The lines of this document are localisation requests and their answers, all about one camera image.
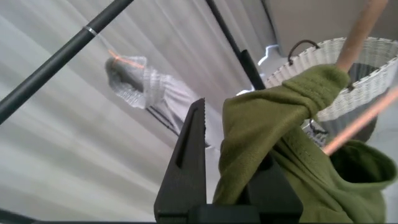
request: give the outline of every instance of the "basket handle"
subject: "basket handle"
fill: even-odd
[[[318,46],[318,44],[315,43],[315,42],[312,41],[312,40],[301,40],[301,41],[299,41],[297,44],[295,44],[295,45],[292,47],[292,50],[290,50],[289,55],[287,56],[287,61],[289,62],[289,65],[293,65],[293,60],[291,59],[292,54],[293,54],[293,51],[294,51],[300,44],[302,44],[302,43],[310,43],[310,44],[312,44],[316,49],[319,49],[319,48],[320,48],[320,47]]]

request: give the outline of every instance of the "gray wall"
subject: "gray wall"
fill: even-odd
[[[366,0],[263,0],[270,14],[282,56],[298,41],[346,37]],[[389,1],[372,37],[398,39],[398,1]],[[295,53],[308,45],[303,44]]]

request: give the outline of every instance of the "clothing rack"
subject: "clothing rack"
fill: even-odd
[[[247,50],[239,51],[214,1],[206,1],[246,75],[256,89],[264,89],[264,84]],[[114,0],[1,100],[0,124],[46,84],[132,2],[133,0]],[[191,105],[187,114],[154,205],[157,221],[166,223],[298,223],[303,210],[301,201],[285,179],[279,165],[270,155],[266,156],[262,162],[264,166],[259,167],[243,190],[239,205],[206,205],[204,110],[204,100],[200,99]],[[273,201],[263,200],[266,195],[281,198],[284,202],[289,201],[289,204],[275,206]],[[66,223],[42,222],[2,209],[0,209],[0,222],[4,224]]]

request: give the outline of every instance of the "white wicker basket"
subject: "white wicker basket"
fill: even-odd
[[[303,51],[292,58],[292,65],[286,63],[268,77],[264,82],[266,88],[279,86],[284,80],[290,79],[312,66],[336,63],[345,40],[346,38],[326,40],[318,44],[319,49],[314,46]],[[368,37],[356,63],[379,69],[362,75],[363,78],[353,83],[354,90],[349,91],[345,88],[341,91],[332,105],[317,114],[318,119],[320,121],[336,119],[384,93],[390,87],[396,74],[397,56],[397,41]]]

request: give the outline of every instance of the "green garment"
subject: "green garment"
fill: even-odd
[[[348,82],[347,73],[319,65],[282,86],[226,100],[214,203],[236,203],[271,153],[303,203],[301,222],[384,222],[381,190],[396,177],[394,162],[359,141],[347,142],[328,157],[300,128]]]

